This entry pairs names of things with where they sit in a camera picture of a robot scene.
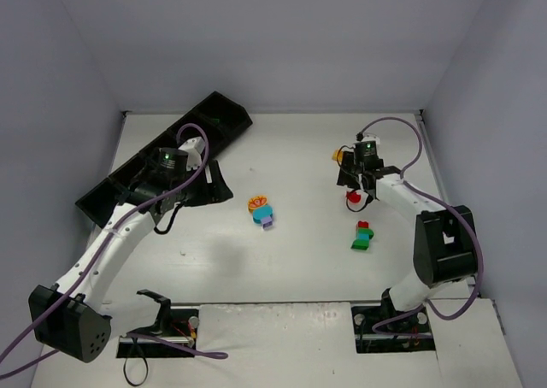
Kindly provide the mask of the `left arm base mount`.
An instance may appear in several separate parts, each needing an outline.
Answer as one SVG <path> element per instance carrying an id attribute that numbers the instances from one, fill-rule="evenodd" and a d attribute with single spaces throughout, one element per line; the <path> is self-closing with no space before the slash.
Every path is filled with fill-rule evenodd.
<path id="1" fill-rule="evenodd" d="M 197 347 L 197 329 L 199 327 L 199 308 L 197 306 L 174 306 L 171 310 L 172 319 L 167 328 L 155 337 L 164 339 L 178 346 L 195 349 Z M 124 336 L 118 339 L 115 346 L 117 359 L 180 359 L 193 358 L 195 355 L 183 350 L 177 350 L 155 340 L 138 338 L 136 344 Z"/>

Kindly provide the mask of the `yellow lego brick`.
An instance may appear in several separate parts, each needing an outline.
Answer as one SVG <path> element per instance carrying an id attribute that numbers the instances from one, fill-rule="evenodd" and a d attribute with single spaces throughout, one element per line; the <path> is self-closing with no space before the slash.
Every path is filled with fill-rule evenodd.
<path id="1" fill-rule="evenodd" d="M 343 160 L 343 157 L 344 157 L 344 150 L 343 149 L 338 149 L 338 150 L 335 150 L 333 155 L 332 155 L 332 159 L 336 162 L 336 163 L 341 163 L 342 160 Z"/>

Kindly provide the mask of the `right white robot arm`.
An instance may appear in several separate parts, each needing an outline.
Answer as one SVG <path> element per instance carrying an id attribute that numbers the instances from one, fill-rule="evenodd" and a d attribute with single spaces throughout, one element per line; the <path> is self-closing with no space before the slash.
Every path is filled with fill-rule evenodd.
<path id="1" fill-rule="evenodd" d="M 406 168 L 384 164 L 373 139 L 344 145 L 332 159 L 339 169 L 337 185 L 366 194 L 364 206 L 384 203 L 414 227 L 411 269 L 384 292 L 383 305 L 399 314 L 429 303 L 448 284 L 475 277 L 479 286 L 484 257 L 469 208 L 450 206 L 411 185 Z"/>

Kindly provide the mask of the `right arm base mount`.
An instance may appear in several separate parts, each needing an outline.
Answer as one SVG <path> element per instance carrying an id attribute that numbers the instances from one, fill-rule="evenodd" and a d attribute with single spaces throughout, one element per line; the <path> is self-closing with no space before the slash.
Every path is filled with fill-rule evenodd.
<path id="1" fill-rule="evenodd" d="M 388 314 L 380 306 L 353 305 L 351 319 L 356 353 L 402 354 L 436 350 L 425 307 L 411 316 L 379 326 L 376 331 L 373 329 L 377 323 L 398 315 L 401 313 Z"/>

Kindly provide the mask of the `red round lego piece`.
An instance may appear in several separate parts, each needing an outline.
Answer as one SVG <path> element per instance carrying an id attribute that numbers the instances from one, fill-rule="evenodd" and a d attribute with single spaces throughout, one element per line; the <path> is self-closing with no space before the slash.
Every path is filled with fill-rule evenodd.
<path id="1" fill-rule="evenodd" d="M 358 204 L 362 200 L 362 194 L 359 191 L 346 192 L 347 203 Z"/>

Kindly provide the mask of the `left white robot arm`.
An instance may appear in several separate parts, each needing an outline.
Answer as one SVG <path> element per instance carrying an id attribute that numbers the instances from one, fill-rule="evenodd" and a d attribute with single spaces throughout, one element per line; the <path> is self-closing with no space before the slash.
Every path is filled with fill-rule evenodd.
<path id="1" fill-rule="evenodd" d="M 223 203 L 232 196 L 204 140 L 160 148 L 74 267 L 52 286 L 39 285 L 31 293 L 35 338 L 89 363 L 112 338 L 133 332 L 164 334 L 173 320 L 169 298 L 141 289 L 135 301 L 108 309 L 106 293 L 128 257 L 166 213 Z"/>

